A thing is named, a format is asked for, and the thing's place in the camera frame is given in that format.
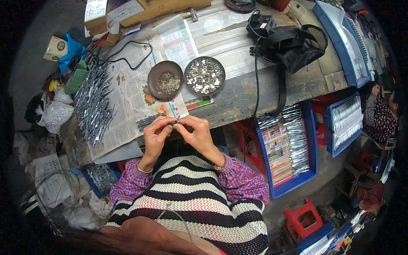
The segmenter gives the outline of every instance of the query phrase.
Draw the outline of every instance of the white basket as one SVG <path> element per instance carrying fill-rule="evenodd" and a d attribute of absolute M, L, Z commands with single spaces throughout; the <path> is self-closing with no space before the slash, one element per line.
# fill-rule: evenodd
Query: white basket
<path fill-rule="evenodd" d="M 71 196 L 71 189 L 61 168 L 57 154 L 33 160 L 35 165 L 35 187 L 45 206 L 55 208 Z"/>

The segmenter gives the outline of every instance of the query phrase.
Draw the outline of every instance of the black mesh bag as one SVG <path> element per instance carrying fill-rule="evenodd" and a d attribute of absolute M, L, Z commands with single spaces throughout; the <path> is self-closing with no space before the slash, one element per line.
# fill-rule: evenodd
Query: black mesh bag
<path fill-rule="evenodd" d="M 270 62 L 283 64 L 294 74 L 302 67 L 323 56 L 327 47 L 327 35 L 316 26 L 307 24 L 275 27 L 269 36 L 260 41 L 259 55 Z"/>

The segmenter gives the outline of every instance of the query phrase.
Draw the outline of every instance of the wooden workbench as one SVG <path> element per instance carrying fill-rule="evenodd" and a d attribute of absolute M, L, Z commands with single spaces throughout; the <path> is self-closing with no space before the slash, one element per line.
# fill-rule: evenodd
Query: wooden workbench
<path fill-rule="evenodd" d="M 312 12 L 315 5 L 306 0 L 297 0 L 302 4 L 307 13 L 299 18 L 302 24 L 313 24 L 323 28 L 317 17 Z M 279 12 L 269 7 L 257 4 L 257 9 L 264 15 L 272 15 L 277 26 L 301 25 L 293 13 Z M 257 114 L 271 112 L 277 108 L 279 86 L 276 66 L 267 67 L 258 71 L 259 74 L 259 107 Z M 307 71 L 303 67 L 295 74 L 286 73 L 287 100 L 286 105 L 291 105 L 318 95 L 328 94 L 347 87 L 339 57 L 328 38 L 328 46 L 323 57 L 312 62 Z M 230 124 L 239 120 L 252 117 L 257 97 L 255 71 L 243 74 L 225 81 L 223 89 L 214 95 L 214 103 L 190 110 L 189 113 L 199 118 L 207 119 L 211 128 Z M 89 149 L 81 139 L 80 131 L 76 128 L 75 120 L 69 120 L 63 125 L 61 133 L 70 164 L 73 166 L 91 163 Z M 139 145 L 144 144 L 143 136 L 138 137 Z M 78 160 L 71 154 L 76 153 Z"/>

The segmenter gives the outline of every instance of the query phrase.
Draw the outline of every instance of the green box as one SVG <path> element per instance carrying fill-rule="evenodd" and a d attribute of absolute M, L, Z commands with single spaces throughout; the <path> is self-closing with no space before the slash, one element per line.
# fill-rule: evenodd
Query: green box
<path fill-rule="evenodd" d="M 64 84 L 65 94 L 75 94 L 82 85 L 88 72 L 89 66 L 85 64 L 85 60 L 80 60 L 76 66 L 74 74 Z"/>

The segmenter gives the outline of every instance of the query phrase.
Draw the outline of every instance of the metal dish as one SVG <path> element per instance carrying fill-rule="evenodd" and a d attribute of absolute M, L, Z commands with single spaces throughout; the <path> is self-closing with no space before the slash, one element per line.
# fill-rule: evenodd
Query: metal dish
<path fill-rule="evenodd" d="M 164 73 L 171 73 L 173 76 L 177 76 L 180 78 L 180 85 L 178 89 L 176 89 L 174 92 L 171 94 L 166 94 L 164 93 L 163 90 L 160 89 L 160 77 Z M 181 86 L 183 84 L 183 71 L 181 67 L 173 61 L 161 61 L 157 63 L 153 68 L 150 70 L 148 76 L 147 76 L 147 87 L 152 93 L 152 95 L 157 98 L 157 99 L 169 99 L 173 98 L 177 92 L 181 89 Z"/>
<path fill-rule="evenodd" d="M 190 87 L 190 85 L 187 84 L 187 82 L 188 82 L 188 78 L 187 78 L 187 77 L 188 77 L 188 75 L 189 75 L 189 73 L 190 73 L 191 66 L 192 66 L 193 63 L 195 63 L 196 61 L 202 61 L 202 60 L 205 60 L 205 61 L 208 60 L 208 61 L 211 61 L 211 62 L 217 64 L 217 65 L 220 67 L 221 71 L 222 71 L 222 75 L 220 75 L 220 76 L 218 77 L 218 80 L 220 81 L 219 88 L 217 88 L 215 91 L 213 91 L 213 92 L 211 92 L 211 93 L 207 93 L 207 94 L 200 93 L 200 92 L 196 92 L 196 91 L 194 90 L 194 88 Z M 225 69 L 224 69 L 224 67 L 222 66 L 222 64 L 221 64 L 218 60 L 216 60 L 215 58 L 207 57 L 207 56 L 198 57 L 198 58 L 193 59 L 193 60 L 187 65 L 186 70 L 184 71 L 184 80 L 185 80 L 185 82 L 186 82 L 187 88 L 188 88 L 189 91 L 191 91 L 193 94 L 196 94 L 196 95 L 199 95 L 199 96 L 214 95 L 214 94 L 216 94 L 217 92 L 219 92 L 219 91 L 221 90 L 221 88 L 224 86 L 224 82 L 225 82 Z"/>

